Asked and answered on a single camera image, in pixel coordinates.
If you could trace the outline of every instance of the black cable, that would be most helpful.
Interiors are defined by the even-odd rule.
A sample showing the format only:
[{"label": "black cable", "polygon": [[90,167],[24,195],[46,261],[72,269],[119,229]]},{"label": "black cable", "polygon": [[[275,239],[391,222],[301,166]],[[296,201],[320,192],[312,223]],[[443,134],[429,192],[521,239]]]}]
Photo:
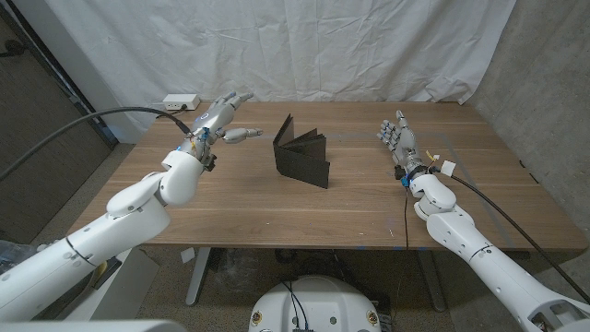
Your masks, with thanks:
[{"label": "black cable", "polygon": [[291,302],[293,302],[293,309],[295,309],[295,319],[297,320],[295,322],[295,326],[297,328],[299,328],[299,315],[297,314],[297,305],[295,305],[295,300],[293,300],[293,292],[291,291],[291,288],[287,287],[287,289],[289,290],[289,293],[291,293]]},{"label": "black cable", "polygon": [[188,126],[186,126],[186,124],[184,124],[181,120],[175,118],[174,116],[172,116],[164,111],[150,109],[147,107],[117,107],[117,108],[112,108],[109,110],[104,110],[104,111],[84,115],[81,118],[76,119],[75,121],[72,121],[71,123],[66,124],[63,127],[59,128],[58,130],[54,131],[52,134],[50,134],[46,138],[44,138],[41,142],[37,143],[36,146],[32,147],[29,151],[25,152],[25,154],[22,155],[20,158],[18,158],[17,161],[15,161],[12,165],[8,166],[7,169],[2,171],[2,174],[0,175],[0,182],[4,181],[4,179],[8,175],[10,175],[10,173],[12,173],[15,169],[18,168],[18,166],[22,165],[25,161],[27,161],[33,154],[35,154],[35,152],[39,151],[41,148],[43,148],[45,145],[47,145],[47,143],[58,138],[61,134],[68,131],[69,129],[71,129],[75,125],[81,124],[83,122],[86,122],[87,120],[94,119],[96,117],[103,116],[106,114],[124,113],[124,112],[144,112],[144,113],[160,114],[160,115],[163,115],[163,116],[173,120],[173,122],[176,123],[176,125],[178,125],[178,127],[181,128],[183,133],[185,133],[186,135],[189,135],[191,133],[191,129]]},{"label": "black cable", "polygon": [[172,113],[169,113],[169,114],[170,115],[176,115],[176,114],[181,113],[182,111],[186,110],[186,108],[187,108],[186,104],[183,104],[183,106],[181,106],[181,109],[180,110],[176,110],[176,111],[174,111]]},{"label": "black cable", "polygon": [[309,329],[310,326],[307,324],[307,316],[305,315],[305,311],[303,310],[303,306],[301,306],[301,302],[299,302],[299,299],[297,298],[297,295],[295,295],[295,293],[293,293],[293,289],[291,287],[287,286],[287,284],[284,281],[281,281],[281,283],[283,285],[285,285],[285,287],[287,287],[287,289],[291,293],[291,296],[295,298],[295,301],[297,301],[297,304],[299,305],[299,307],[301,308],[301,312],[303,313],[303,319],[305,320],[305,329],[306,330]]},{"label": "black cable", "polygon": [[459,183],[461,183],[462,185],[466,186],[467,188],[473,190],[476,194],[478,194],[481,198],[483,198],[486,202],[488,202],[488,204],[490,204],[493,208],[496,209],[496,211],[500,212],[500,214],[506,218],[506,220],[508,220],[508,222],[510,222],[515,228],[516,230],[521,233],[521,235],[523,235],[525,237],[525,239],[531,243],[535,249],[537,249],[537,251],[543,256],[543,258],[545,258],[546,261],[548,261],[551,266],[553,268],[555,268],[559,274],[561,274],[561,276],[565,279],[565,281],[567,281],[574,289],[575,291],[578,292],[578,294],[580,294],[580,296],[582,296],[582,298],[584,298],[584,300],[586,301],[586,303],[590,304],[590,297],[588,296],[588,294],[586,294],[581,288],[580,286],[578,286],[578,284],[575,283],[575,281],[572,280],[572,278],[570,278],[570,276],[567,275],[567,273],[565,273],[565,271],[563,271],[561,269],[561,267],[559,265],[557,265],[555,262],[553,262],[553,260],[549,257],[549,255],[547,255],[547,253],[545,252],[545,250],[543,250],[536,242],[535,240],[533,240],[530,236],[528,236],[528,234],[522,229],[520,228],[520,226],[518,226],[518,224],[516,223],[516,221],[514,221],[512,218],[510,218],[510,216],[508,216],[506,214],[506,212],[504,212],[500,207],[498,207],[494,202],[491,201],[491,199],[489,199],[487,196],[485,196],[482,192],[480,192],[476,187],[474,187],[471,184],[468,184],[467,182],[463,181],[462,179],[451,175],[451,178],[458,181]]},{"label": "black cable", "polygon": [[340,260],[338,259],[338,256],[336,255],[336,250],[332,249],[332,255],[334,255],[334,259],[336,260],[336,267],[338,267],[338,270],[340,271],[340,276],[342,276],[342,281],[347,282],[347,279],[344,276],[344,270],[342,269],[342,264],[340,264]]},{"label": "black cable", "polygon": [[407,188],[406,188],[406,204],[404,205],[404,223],[406,224],[406,250],[409,249],[409,242],[407,239]]}]

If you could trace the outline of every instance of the black folded cardboard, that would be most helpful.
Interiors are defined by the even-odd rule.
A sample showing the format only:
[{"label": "black folded cardboard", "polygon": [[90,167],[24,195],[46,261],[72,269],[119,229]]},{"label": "black folded cardboard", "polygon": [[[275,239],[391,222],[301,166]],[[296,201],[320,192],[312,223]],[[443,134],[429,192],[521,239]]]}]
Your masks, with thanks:
[{"label": "black folded cardboard", "polygon": [[278,172],[327,189],[330,163],[325,161],[325,136],[313,129],[295,138],[294,126],[289,114],[273,140]]}]

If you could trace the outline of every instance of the robot finger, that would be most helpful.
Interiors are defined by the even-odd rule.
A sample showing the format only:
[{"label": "robot finger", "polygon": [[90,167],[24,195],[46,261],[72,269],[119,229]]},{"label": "robot finger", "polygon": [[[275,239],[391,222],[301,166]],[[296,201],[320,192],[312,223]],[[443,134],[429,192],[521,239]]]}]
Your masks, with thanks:
[{"label": "robot finger", "polygon": [[391,132],[388,132],[386,129],[381,129],[381,135],[387,140],[391,138]]},{"label": "robot finger", "polygon": [[393,128],[393,127],[395,127],[394,124],[392,124],[389,120],[383,120],[383,123],[381,124],[381,129]]},{"label": "robot finger", "polygon": [[407,128],[407,120],[406,117],[404,116],[404,114],[397,110],[397,112],[395,112],[395,115],[397,116],[397,121],[399,122],[399,126],[401,128]]},{"label": "robot finger", "polygon": [[246,128],[236,128],[227,130],[223,137],[224,142],[228,144],[236,144],[242,142],[247,137],[255,137],[262,135],[263,131],[259,128],[254,129],[246,129]]},{"label": "robot finger", "polygon": [[221,96],[217,97],[213,102],[211,102],[211,104],[209,105],[209,110],[214,108],[215,106],[218,105],[219,101],[221,101]]},{"label": "robot finger", "polygon": [[379,140],[381,140],[385,145],[390,145],[390,137],[389,136],[385,136],[383,133],[377,133],[377,138],[379,138]]},{"label": "robot finger", "polygon": [[385,124],[381,124],[381,131],[382,131],[382,132],[385,132],[385,133],[387,133],[387,134],[391,134],[391,132],[392,132],[393,130],[394,130],[394,128],[392,128],[392,127],[388,127],[388,126],[387,126],[387,125],[385,125]]},{"label": "robot finger", "polygon": [[252,93],[243,93],[239,96],[235,96],[235,97],[231,98],[226,103],[231,104],[231,106],[233,106],[234,109],[237,109],[238,107],[240,107],[240,105],[242,104],[243,101],[247,101],[247,100],[251,99],[252,96],[253,96]]},{"label": "robot finger", "polygon": [[232,91],[232,92],[228,93],[227,95],[223,96],[221,98],[221,101],[219,101],[219,102],[221,102],[223,104],[228,103],[228,101],[235,96],[236,96],[236,91]]}]

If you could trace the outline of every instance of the white curtain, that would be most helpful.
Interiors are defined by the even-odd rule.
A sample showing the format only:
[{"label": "white curtain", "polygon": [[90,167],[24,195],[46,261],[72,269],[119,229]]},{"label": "white curtain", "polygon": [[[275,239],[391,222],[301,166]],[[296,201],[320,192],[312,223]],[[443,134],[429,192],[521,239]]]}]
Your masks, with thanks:
[{"label": "white curtain", "polygon": [[[466,101],[515,0],[47,1],[124,106]],[[141,130],[153,116],[133,114]]]}]

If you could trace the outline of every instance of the wooden table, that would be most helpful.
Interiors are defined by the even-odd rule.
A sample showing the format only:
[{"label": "wooden table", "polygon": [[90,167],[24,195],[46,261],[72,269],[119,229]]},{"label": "wooden table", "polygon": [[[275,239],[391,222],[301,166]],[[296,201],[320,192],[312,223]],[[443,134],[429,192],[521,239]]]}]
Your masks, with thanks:
[{"label": "wooden table", "polygon": [[[181,116],[191,123],[207,104]],[[152,244],[204,247],[406,248],[405,190],[394,178],[391,153],[375,134],[383,119],[402,110],[425,151],[457,163],[454,174],[494,200],[539,245],[579,251],[587,242],[545,190],[524,169],[489,125],[471,107],[418,102],[246,102],[232,127],[260,127],[265,134],[239,145],[219,141],[213,172],[205,172],[197,197],[184,207],[168,207],[171,225]],[[287,115],[296,134],[315,127],[327,136],[329,189],[281,176],[272,140]],[[148,130],[104,185],[70,232],[105,212],[108,200],[145,174],[162,171],[160,162],[183,140],[167,119]],[[531,246],[478,196],[440,175],[457,203],[495,245],[509,250]],[[409,198],[409,249],[440,249],[413,210]]]}]

